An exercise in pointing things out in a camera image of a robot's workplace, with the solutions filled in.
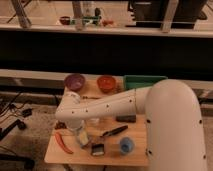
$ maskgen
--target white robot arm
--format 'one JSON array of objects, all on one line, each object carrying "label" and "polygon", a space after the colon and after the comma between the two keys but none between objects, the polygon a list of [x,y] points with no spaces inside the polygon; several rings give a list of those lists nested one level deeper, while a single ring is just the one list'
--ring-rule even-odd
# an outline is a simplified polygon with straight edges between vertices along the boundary
[{"label": "white robot arm", "polygon": [[87,118],[144,111],[149,171],[207,171],[200,106],[191,88],[180,81],[163,80],[89,103],[67,92],[56,118],[78,129]]}]

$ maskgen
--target orange bowl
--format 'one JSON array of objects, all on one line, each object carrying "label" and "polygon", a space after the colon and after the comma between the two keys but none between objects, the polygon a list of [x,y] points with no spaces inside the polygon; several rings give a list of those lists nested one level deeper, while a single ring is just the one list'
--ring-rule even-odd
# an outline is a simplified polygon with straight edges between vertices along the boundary
[{"label": "orange bowl", "polygon": [[97,84],[100,90],[104,93],[109,93],[116,88],[116,80],[111,75],[102,75],[97,79]]}]

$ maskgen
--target food item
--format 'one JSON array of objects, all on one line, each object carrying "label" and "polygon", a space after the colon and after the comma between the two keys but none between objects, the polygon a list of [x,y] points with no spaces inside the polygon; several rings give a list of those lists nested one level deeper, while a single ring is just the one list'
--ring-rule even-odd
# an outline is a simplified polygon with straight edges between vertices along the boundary
[{"label": "food item", "polygon": [[69,16],[60,17],[59,21],[62,25],[70,25],[70,17]]},{"label": "food item", "polygon": [[116,80],[111,75],[102,75],[97,79],[97,84],[100,90],[108,93],[116,88]]},{"label": "food item", "polygon": [[71,91],[79,91],[85,84],[85,77],[81,74],[68,75],[64,80],[65,86]]},{"label": "food item", "polygon": [[66,147],[66,145],[64,144],[64,141],[63,141],[63,139],[62,139],[62,136],[61,136],[61,134],[60,134],[59,132],[56,132],[56,133],[55,133],[55,139],[56,139],[58,145],[59,145],[66,153],[69,153],[69,154],[72,154],[72,153],[73,153],[73,151],[71,151],[70,149],[68,149],[68,148]]},{"label": "food item", "polygon": [[66,127],[66,125],[65,125],[64,122],[58,121],[58,122],[56,123],[56,125],[55,125],[55,129],[66,129],[66,128],[67,128],[67,127]]},{"label": "food item", "polygon": [[104,155],[104,144],[93,144],[91,155],[93,156],[102,156]]}]

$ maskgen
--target floor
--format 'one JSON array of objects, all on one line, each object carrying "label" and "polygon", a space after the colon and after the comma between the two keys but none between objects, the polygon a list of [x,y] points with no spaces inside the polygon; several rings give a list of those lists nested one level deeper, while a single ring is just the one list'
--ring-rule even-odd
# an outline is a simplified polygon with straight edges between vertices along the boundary
[{"label": "floor", "polygon": [[[20,101],[15,103],[17,107],[26,100],[32,99],[32,94],[23,93],[20,97]],[[32,115],[25,118],[24,122],[27,124],[26,130],[19,130],[15,128],[7,137],[5,137],[0,143],[0,152],[10,154],[1,147],[8,148],[18,155],[27,156],[35,160],[35,171],[64,171],[62,165],[59,164],[47,164],[44,162],[45,152],[48,146],[49,138],[53,125],[55,123],[54,113],[56,110],[55,97],[52,94],[42,95],[42,99],[48,99],[50,104],[40,104],[42,100],[40,97],[33,98],[32,104],[26,104],[24,108],[19,109],[22,111],[27,108],[32,108]],[[213,171],[213,112],[212,110],[203,109],[203,125],[205,133],[205,142],[207,149],[207,163],[208,171]],[[7,127],[16,117],[10,117],[5,122],[1,123],[1,127]],[[74,171],[101,171],[103,166],[72,166]],[[21,162],[7,162],[0,161],[0,171],[23,171],[24,165]],[[106,170],[110,171],[146,171],[147,168],[142,167],[115,167],[108,166]]]}]

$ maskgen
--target purple bowl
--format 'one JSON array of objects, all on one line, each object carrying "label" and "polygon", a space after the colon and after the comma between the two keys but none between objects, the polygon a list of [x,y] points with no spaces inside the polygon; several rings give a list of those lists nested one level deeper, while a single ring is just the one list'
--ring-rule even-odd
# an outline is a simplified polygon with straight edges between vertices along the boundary
[{"label": "purple bowl", "polygon": [[85,84],[85,77],[81,74],[68,75],[64,80],[64,85],[71,91],[79,91]]}]

